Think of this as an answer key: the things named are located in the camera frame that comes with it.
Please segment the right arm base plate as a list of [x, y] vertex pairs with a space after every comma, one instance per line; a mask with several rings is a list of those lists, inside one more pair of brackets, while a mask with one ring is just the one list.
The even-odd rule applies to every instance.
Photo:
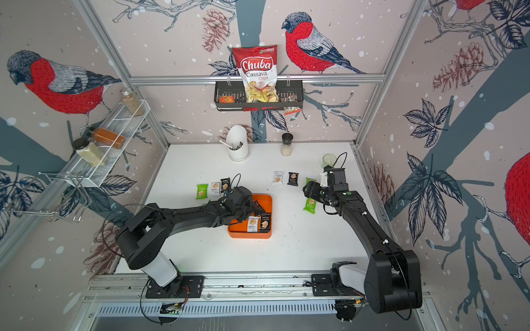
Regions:
[[349, 297], [357, 296], [364, 298], [364, 294], [355, 288], [344, 285], [336, 275], [330, 273], [312, 274], [309, 281], [304, 285], [312, 289], [315, 297]]

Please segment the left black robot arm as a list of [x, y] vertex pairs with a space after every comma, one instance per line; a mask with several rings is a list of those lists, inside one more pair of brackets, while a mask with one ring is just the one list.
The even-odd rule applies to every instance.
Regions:
[[171, 209], [147, 204], [125, 223], [115, 241], [131, 270], [142, 270], [164, 288], [179, 277], [177, 267], [161, 253], [169, 237], [198, 228], [229, 226], [234, 220], [243, 222], [254, 210], [253, 195], [242, 186], [198, 207]]

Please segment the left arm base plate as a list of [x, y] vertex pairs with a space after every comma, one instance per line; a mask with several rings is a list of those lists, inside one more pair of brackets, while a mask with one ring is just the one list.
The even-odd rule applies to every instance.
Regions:
[[193, 275], [177, 276], [171, 283], [161, 287], [154, 279], [149, 277], [147, 283], [147, 299], [197, 299], [201, 297], [205, 276]]

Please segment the orange storage box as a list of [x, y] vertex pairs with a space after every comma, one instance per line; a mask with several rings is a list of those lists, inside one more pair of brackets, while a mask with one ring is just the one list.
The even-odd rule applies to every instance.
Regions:
[[254, 210], [251, 216], [238, 223], [233, 220], [228, 227], [234, 239], [269, 239], [273, 225], [273, 198], [267, 194], [254, 194]]

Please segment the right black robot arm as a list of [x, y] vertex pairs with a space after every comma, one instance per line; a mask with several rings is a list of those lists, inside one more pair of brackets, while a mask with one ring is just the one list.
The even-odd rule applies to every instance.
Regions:
[[357, 234], [369, 256], [364, 294], [375, 313], [412, 310], [422, 306], [417, 255], [411, 250], [403, 250], [382, 230], [358, 192], [334, 192], [315, 181], [307, 183], [303, 192], [305, 197], [335, 208]]

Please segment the white drycake cookie packet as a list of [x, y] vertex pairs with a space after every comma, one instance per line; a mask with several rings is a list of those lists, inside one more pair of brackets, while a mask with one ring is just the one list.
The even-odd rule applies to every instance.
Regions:
[[282, 185], [283, 176], [284, 176], [284, 171], [274, 171], [273, 172], [272, 184], [273, 185]]

